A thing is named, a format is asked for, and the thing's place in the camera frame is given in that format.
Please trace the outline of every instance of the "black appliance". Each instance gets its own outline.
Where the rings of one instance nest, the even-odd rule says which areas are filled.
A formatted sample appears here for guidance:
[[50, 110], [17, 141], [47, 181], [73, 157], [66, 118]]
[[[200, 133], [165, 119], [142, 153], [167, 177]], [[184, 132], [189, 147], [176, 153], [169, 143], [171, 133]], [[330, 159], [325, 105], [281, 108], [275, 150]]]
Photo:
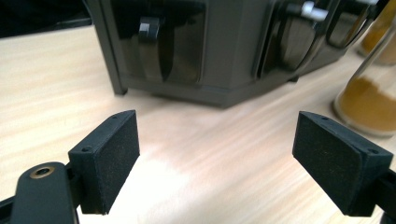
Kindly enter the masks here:
[[88, 0], [116, 94], [230, 106], [342, 57], [387, 0]]

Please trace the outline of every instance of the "wooden table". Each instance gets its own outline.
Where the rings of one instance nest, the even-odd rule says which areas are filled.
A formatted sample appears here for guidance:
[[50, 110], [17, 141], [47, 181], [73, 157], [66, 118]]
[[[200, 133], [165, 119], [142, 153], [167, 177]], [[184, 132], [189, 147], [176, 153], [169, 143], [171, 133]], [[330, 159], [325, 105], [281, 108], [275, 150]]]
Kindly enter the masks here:
[[[0, 40], [0, 200], [18, 177], [135, 109], [141, 156], [108, 216], [81, 223], [378, 223], [345, 217], [291, 155], [300, 110], [331, 102], [360, 65], [337, 63], [229, 109], [114, 95], [93, 27]], [[369, 139], [396, 153], [396, 137]]]

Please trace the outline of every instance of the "light wood surface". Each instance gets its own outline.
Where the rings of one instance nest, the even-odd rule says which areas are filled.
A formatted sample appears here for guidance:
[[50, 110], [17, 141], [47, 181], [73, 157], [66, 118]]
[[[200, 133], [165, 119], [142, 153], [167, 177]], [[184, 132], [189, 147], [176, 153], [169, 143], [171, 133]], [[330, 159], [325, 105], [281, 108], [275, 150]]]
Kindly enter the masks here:
[[[93, 27], [0, 39], [0, 200], [18, 177], [135, 109], [141, 156], [108, 216], [81, 223], [378, 223], [345, 217], [291, 155], [298, 112], [331, 102], [362, 61], [337, 63], [228, 109], [114, 95]], [[396, 137], [370, 140], [396, 153]]]

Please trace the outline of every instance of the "tabletop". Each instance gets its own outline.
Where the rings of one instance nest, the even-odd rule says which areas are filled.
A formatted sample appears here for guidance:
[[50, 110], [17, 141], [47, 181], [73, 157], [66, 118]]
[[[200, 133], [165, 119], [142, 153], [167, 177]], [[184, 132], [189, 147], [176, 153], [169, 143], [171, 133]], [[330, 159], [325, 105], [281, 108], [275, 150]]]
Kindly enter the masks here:
[[[344, 216], [291, 154], [299, 111], [338, 120], [332, 100], [362, 62], [338, 62], [223, 109], [145, 91], [113, 93], [94, 27], [0, 39], [0, 200], [18, 177], [102, 121], [137, 115], [140, 157], [109, 215], [81, 223], [378, 223]], [[396, 137], [365, 136], [396, 153]]]

